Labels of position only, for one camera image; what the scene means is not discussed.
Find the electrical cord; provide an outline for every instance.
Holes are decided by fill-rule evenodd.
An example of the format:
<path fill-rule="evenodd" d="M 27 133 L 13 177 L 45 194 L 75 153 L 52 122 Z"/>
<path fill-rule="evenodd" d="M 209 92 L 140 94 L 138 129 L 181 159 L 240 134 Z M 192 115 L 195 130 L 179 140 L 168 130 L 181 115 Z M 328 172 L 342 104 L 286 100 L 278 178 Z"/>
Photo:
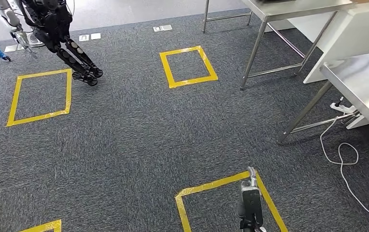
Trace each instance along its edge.
<path fill-rule="evenodd" d="M 345 183 L 347 185 L 348 190 L 350 191 L 350 193 L 352 194 L 352 196 L 358 201 L 358 203 L 369 213 L 369 210 L 364 206 L 364 204 L 362 204 L 362 202 L 352 192 L 352 190 L 351 190 L 351 188 L 350 188 L 350 186 L 348 184 L 348 181 L 347 181 L 347 179 L 345 179 L 344 173 L 342 172 L 342 168 L 343 168 L 344 165 L 355 165 L 355 164 L 358 163 L 358 160 L 359 160 L 358 151 L 351 144 L 348 144 L 348 143 L 342 143 L 342 144 L 340 144 L 338 146 L 338 155 L 340 156 L 341 163 L 333 162 L 332 160 L 330 160 L 329 157 L 327 156 L 326 152 L 325 152 L 324 144 L 323 144 L 323 135 L 334 125 L 334 123 L 337 121 L 337 119 L 338 119 L 338 117 L 335 118 L 335 120 L 331 123 L 331 125 L 320 135 L 321 147 L 323 148 L 323 152 L 324 152 L 324 155 L 325 155 L 326 159 L 330 163 L 341 165 L 341 168 L 340 168 L 340 170 L 341 170 L 341 176 L 344 179 L 344 181 L 345 181 Z M 344 160 L 342 159 L 342 156 L 341 156 L 341 146 L 342 145 L 348 145 L 348 146 L 352 147 L 352 149 L 356 152 L 356 161 L 354 163 L 344 163 Z"/>
<path fill-rule="evenodd" d="M 72 13 L 71 13 L 71 9 L 69 8 L 68 4 L 67 4 L 67 8 L 70 12 L 70 14 L 73 16 L 75 14 L 75 0 L 73 0 L 73 9 L 72 9 Z"/>

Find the gray carpet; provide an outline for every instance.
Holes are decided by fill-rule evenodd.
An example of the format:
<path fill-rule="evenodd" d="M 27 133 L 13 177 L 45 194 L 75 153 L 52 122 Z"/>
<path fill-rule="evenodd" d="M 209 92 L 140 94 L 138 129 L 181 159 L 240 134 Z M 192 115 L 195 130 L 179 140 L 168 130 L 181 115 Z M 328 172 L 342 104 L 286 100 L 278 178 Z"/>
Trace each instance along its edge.
<path fill-rule="evenodd" d="M 201 15 L 108 28 L 102 39 L 80 45 L 104 71 L 95 87 L 72 82 L 67 115 L 5 127 L 18 75 L 64 69 L 45 48 L 33 59 L 23 51 L 0 60 L 0 232 L 17 232 L 62 219 L 62 231 L 182 231 L 174 196 L 182 189 L 245 171 L 260 172 L 289 231 L 369 232 L 369 214 L 353 199 L 338 165 L 328 163 L 316 128 L 275 142 L 323 83 L 302 84 L 293 70 L 247 82 L 240 77 L 259 20 L 216 21 L 200 31 Z M 172 31 L 154 33 L 153 26 Z M 302 50 L 311 45 L 297 30 L 284 34 Z M 273 33 L 266 34 L 253 71 L 298 62 Z M 2 42 L 1 46 L 12 42 Z M 219 80 L 169 89 L 159 52 L 201 45 Z M 314 64 L 321 52 L 311 59 Z M 169 57 L 177 80 L 206 74 L 197 54 Z M 16 119 L 62 110 L 65 75 L 23 82 Z M 336 114 L 340 94 L 331 90 L 304 120 Z M 353 144 L 356 166 L 344 173 L 369 208 L 369 126 L 351 131 L 337 124 L 325 136 L 330 157 Z M 343 149 L 345 161 L 355 159 Z M 235 232 L 240 183 L 184 197 L 194 232 Z M 264 206 L 268 231 L 278 227 Z"/>

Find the metal table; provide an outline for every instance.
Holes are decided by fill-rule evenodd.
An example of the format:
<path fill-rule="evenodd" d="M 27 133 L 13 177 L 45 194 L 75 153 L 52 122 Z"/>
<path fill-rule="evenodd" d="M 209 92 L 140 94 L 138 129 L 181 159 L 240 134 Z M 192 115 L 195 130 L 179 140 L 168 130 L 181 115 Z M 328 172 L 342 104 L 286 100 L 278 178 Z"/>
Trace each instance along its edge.
<path fill-rule="evenodd" d="M 298 123 L 315 106 L 315 104 L 317 104 L 332 85 L 334 85 L 343 94 L 343 96 L 357 108 L 359 113 L 369 121 L 369 54 L 327 62 L 320 68 L 320 70 L 326 76 L 328 81 L 304 108 L 300 115 L 291 122 L 285 132 L 280 135 L 277 140 L 279 143 L 284 141 L 284 139 L 291 133 L 330 123 L 335 120 L 335 118 L 333 118 L 296 128 Z M 354 112 L 339 118 L 354 117 L 359 115 L 359 113 Z"/>
<path fill-rule="evenodd" d="M 233 16 L 225 16 L 225 17 L 207 18 L 207 13 L 209 11 L 209 0 L 206 0 L 206 9 L 205 9 L 204 21 L 203 21 L 204 22 L 203 32 L 205 32 L 206 24 L 209 21 L 235 18 L 235 17 L 241 17 L 241 16 L 249 16 L 249 20 L 247 24 L 250 24 L 250 19 L 253 13 L 261 19 L 262 23 L 258 31 L 258 36 L 255 41 L 253 51 L 251 53 L 246 71 L 244 73 L 244 76 L 242 78 L 242 82 L 240 85 L 241 90 L 244 90 L 244 86 L 246 84 L 247 79 L 251 77 L 301 67 L 300 70 L 296 73 L 298 74 L 302 70 L 305 63 L 308 61 L 312 52 L 315 50 L 319 40 L 321 39 L 325 30 L 328 28 L 329 24 L 334 19 L 337 12 L 341 10 L 348 10 L 348 9 L 355 7 L 355 3 L 353 3 L 351 0 L 288 0 L 284 2 L 274 2 L 274 3 L 263 3 L 260 0 L 242 0 L 242 1 L 244 2 L 244 4 L 246 4 L 246 6 L 248 6 L 251 9 L 250 13 L 233 15 Z M 306 55 L 304 55 L 298 48 L 296 48 L 290 41 L 288 41 L 280 32 L 278 32 L 270 24 L 271 21 L 284 20 L 288 18 L 295 18 L 295 17 L 308 16 L 308 15 L 316 15 L 316 14 L 322 14 L 322 13 L 327 13 L 327 12 L 334 12 L 334 14 L 324 25 L 323 29 L 321 30 L 318 37 L 315 39 L 314 44 L 312 45 L 312 47 L 310 48 L 310 50 L 308 51 Z M 300 55 L 303 58 L 303 61 L 298 64 L 293 64 L 293 65 L 280 67 L 277 69 L 272 69 L 272 70 L 258 72 L 258 73 L 249 75 L 251 66 L 253 65 L 253 61 L 254 61 L 255 55 L 258 50 L 258 46 L 260 44 L 260 41 L 264 35 L 264 31 L 267 26 L 271 28 L 279 37 L 281 37 L 282 40 L 286 42 L 287 45 L 290 46 L 298 55 Z"/>

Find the floor marking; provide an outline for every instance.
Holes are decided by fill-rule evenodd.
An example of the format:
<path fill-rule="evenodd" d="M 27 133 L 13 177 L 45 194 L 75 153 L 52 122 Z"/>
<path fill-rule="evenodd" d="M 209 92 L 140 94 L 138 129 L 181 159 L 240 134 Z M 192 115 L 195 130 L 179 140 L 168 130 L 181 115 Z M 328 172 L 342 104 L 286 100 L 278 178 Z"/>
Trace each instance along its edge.
<path fill-rule="evenodd" d="M 88 41 L 88 40 L 89 40 L 89 35 L 80 35 L 79 36 L 79 42 Z"/>
<path fill-rule="evenodd" d="M 100 33 L 93 33 L 91 34 L 91 40 L 98 40 L 100 39 Z"/>
<path fill-rule="evenodd" d="M 169 24 L 169 25 L 164 25 L 164 26 L 153 27 L 154 32 L 164 31 L 164 30 L 172 30 L 171 25 Z"/>
<path fill-rule="evenodd" d="M 16 45 L 16 44 L 15 45 L 6 46 L 4 52 L 14 52 L 14 51 L 17 50 L 17 46 L 18 45 Z"/>
<path fill-rule="evenodd" d="M 210 189 L 214 189 L 217 187 L 220 187 L 222 185 L 226 185 L 232 182 L 236 182 L 245 178 L 249 178 L 250 177 L 250 172 L 249 171 L 245 171 L 233 176 L 229 176 L 223 179 L 219 179 L 219 180 L 215 180 L 213 182 L 207 183 L 207 184 L 203 184 L 200 186 L 196 186 L 196 187 L 191 187 L 191 188 L 185 188 L 182 191 L 180 191 L 176 197 L 176 205 L 177 205 L 177 209 L 179 211 L 179 216 L 180 216 L 180 220 L 182 221 L 182 226 L 183 226 L 183 231 L 184 232 L 192 232 L 191 228 L 190 228 L 190 224 L 189 224 L 189 219 L 187 217 L 187 213 L 186 213 L 186 208 L 185 205 L 183 203 L 183 196 L 186 195 L 190 195 L 193 193 L 197 193 L 197 192 L 201 192 L 201 191 L 205 191 L 205 190 L 210 190 Z M 264 186 L 263 181 L 261 180 L 260 176 L 258 175 L 258 173 L 256 172 L 256 178 L 257 178 L 257 185 L 258 188 L 261 191 L 261 194 L 263 195 L 264 200 L 266 201 L 267 205 L 269 206 L 269 209 L 271 211 L 271 214 L 273 215 L 278 227 L 280 228 L 281 232 L 288 232 L 287 227 L 285 226 L 283 220 L 281 219 L 280 214 L 278 213 L 277 208 L 274 205 L 273 200 L 270 197 L 269 192 L 267 191 L 266 187 Z"/>
<path fill-rule="evenodd" d="M 60 111 L 56 111 L 56 112 L 53 112 L 53 113 L 47 113 L 45 115 L 39 115 L 39 116 L 14 120 L 15 112 L 17 110 L 18 97 L 19 97 L 19 92 L 20 92 L 20 89 L 21 89 L 22 79 L 38 77 L 38 76 L 53 75 L 53 74 L 58 74 L 58 73 L 66 73 L 67 74 L 67 88 L 66 88 L 66 94 L 65 94 L 65 109 L 60 110 Z M 72 69 L 63 69 L 63 70 L 58 70 L 58 71 L 41 72 L 41 73 L 36 73 L 36 74 L 18 76 L 17 77 L 17 83 L 15 85 L 15 90 L 14 90 L 13 103 L 11 104 L 10 114 L 8 116 L 7 127 L 22 124 L 22 123 L 26 123 L 26 122 L 33 122 L 33 121 L 37 121 L 37 120 L 41 120 L 41 119 L 45 119 L 45 118 L 55 117 L 55 116 L 58 116 L 58 115 L 68 114 L 69 110 L 71 108 L 71 84 L 72 84 Z"/>
<path fill-rule="evenodd" d="M 61 232 L 61 228 L 62 227 L 62 222 L 61 219 L 59 220 L 55 220 L 55 221 L 51 221 L 39 226 L 35 226 L 20 232 L 45 232 L 48 230 L 54 230 L 54 232 Z"/>
<path fill-rule="evenodd" d="M 190 52 L 190 51 L 198 51 L 199 52 L 199 54 L 201 56 L 201 59 L 203 60 L 203 63 L 207 68 L 207 71 L 209 71 L 209 76 L 176 82 L 176 81 L 174 81 L 173 74 L 171 72 L 167 56 L 174 55 L 174 54 L 179 54 L 179 53 L 183 53 L 183 52 Z M 173 50 L 173 51 L 168 51 L 168 52 L 161 52 L 159 54 L 160 54 L 160 58 L 162 59 L 162 64 L 163 64 L 163 68 L 165 69 L 166 77 L 168 79 L 169 88 L 176 88 L 176 87 L 184 86 L 184 85 L 190 85 L 190 84 L 195 84 L 195 83 L 200 83 L 200 82 L 205 82 L 205 81 L 216 81 L 216 80 L 218 80 L 217 74 L 214 71 L 213 66 L 210 63 L 209 59 L 207 59 L 207 56 L 204 53 L 201 46 L 189 47 L 189 48 L 178 49 L 178 50 Z"/>

